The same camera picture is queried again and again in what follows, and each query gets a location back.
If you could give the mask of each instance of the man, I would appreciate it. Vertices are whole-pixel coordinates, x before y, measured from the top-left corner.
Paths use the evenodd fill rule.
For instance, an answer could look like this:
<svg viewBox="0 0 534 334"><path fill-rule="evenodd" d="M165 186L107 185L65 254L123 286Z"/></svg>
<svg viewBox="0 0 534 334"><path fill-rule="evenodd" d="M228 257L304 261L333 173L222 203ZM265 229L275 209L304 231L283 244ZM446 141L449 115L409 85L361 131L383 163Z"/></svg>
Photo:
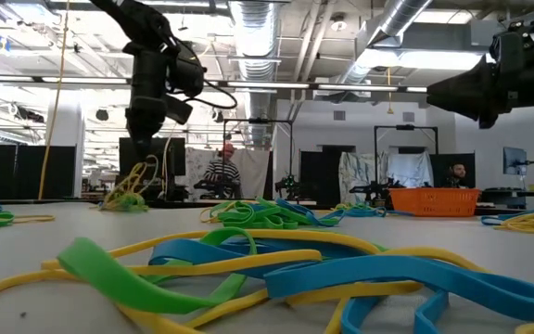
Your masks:
<svg viewBox="0 0 534 334"><path fill-rule="evenodd" d="M234 146L227 143L222 152L220 152L220 158L210 161L210 165L203 175L204 179L212 182L222 181L222 175L224 175L224 182L236 184L237 189L234 189L231 186L223 187L223 195L226 198L230 198L236 190L239 190L240 186L240 173L238 172L236 165L230 161L233 155Z"/></svg>
<svg viewBox="0 0 534 334"><path fill-rule="evenodd" d="M449 176L442 183L442 187L451 188L466 188L464 185L464 177L467 175L464 165L460 162L455 162L449 167Z"/></svg>

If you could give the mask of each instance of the computer screen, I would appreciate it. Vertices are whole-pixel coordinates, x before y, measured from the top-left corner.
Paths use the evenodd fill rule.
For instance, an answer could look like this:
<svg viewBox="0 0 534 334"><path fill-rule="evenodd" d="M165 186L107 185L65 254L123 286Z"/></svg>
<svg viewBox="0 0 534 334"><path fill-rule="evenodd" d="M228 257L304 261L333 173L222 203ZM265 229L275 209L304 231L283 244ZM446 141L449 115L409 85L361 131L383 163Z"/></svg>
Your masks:
<svg viewBox="0 0 534 334"><path fill-rule="evenodd" d="M162 164L162 156L164 155L166 140L168 140L168 138L152 138L150 154L155 155L160 164ZM137 154L135 154L134 144L131 138L120 138L119 174L128 175L137 162L139 162L139 159ZM166 163L168 164L169 173L176 176L186 174L184 162L184 138L171 138Z"/></svg>
<svg viewBox="0 0 534 334"><path fill-rule="evenodd" d="M527 161L527 152L522 148L504 148L503 173L510 175L526 175L527 166L521 165Z"/></svg>

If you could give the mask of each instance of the striped shirt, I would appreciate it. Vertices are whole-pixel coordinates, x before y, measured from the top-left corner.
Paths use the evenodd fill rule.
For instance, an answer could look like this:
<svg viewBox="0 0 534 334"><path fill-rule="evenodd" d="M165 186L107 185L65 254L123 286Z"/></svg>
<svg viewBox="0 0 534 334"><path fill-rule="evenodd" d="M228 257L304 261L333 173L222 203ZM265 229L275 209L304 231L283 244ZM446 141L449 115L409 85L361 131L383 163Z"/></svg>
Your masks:
<svg viewBox="0 0 534 334"><path fill-rule="evenodd" d="M238 172L236 165L233 164L231 161L226 161L225 164L222 166L222 158L210 161L208 169L205 171L203 178L206 180L217 182L222 179L222 170L224 171L223 174L225 176L226 182L232 182L240 185L240 173ZM223 194L227 198L229 198L233 192L234 190L229 186L225 186L223 188Z"/></svg>

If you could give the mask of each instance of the orange basket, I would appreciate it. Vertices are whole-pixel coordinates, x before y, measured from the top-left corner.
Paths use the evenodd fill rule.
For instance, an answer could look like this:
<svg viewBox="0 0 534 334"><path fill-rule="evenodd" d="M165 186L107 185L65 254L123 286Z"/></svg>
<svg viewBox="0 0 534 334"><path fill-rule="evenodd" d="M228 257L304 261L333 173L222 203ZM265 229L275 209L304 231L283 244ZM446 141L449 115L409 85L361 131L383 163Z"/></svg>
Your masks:
<svg viewBox="0 0 534 334"><path fill-rule="evenodd" d="M420 217L471 217L479 189L391 188L395 210Z"/></svg>

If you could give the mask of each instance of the table surface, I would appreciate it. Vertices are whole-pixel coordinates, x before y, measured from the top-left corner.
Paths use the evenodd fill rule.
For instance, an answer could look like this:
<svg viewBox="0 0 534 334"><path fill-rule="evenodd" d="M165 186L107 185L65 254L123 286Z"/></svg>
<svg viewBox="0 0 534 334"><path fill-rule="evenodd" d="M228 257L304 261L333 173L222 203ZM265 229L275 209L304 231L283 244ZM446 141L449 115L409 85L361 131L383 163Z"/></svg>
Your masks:
<svg viewBox="0 0 534 334"><path fill-rule="evenodd" d="M39 270L76 237L88 237L107 250L174 233L219 227L198 221L200 209L151 210L147 213L99 212L87 203L9 205L16 215L53 214L56 221L0 228L0 280ZM534 283L534 235L496 231L477 218L423 219L410 217L346 218L336 231L397 248L433 246L457 252L501 275ZM144 264L150 250L124 258L124 264ZM223 276L173 280L167 288L207 295ZM242 294L262 288L250 278ZM393 296L366 318L368 333L412 333L413 311L431 292ZM438 321L442 333L514 333L520 321L451 295L451 307ZM319 333L328 323L335 302L290 308L271 300L201 328L208 333ZM178 321L192 315L171 316ZM141 333L105 297L85 284L40 282L0 293L0 333Z"/></svg>

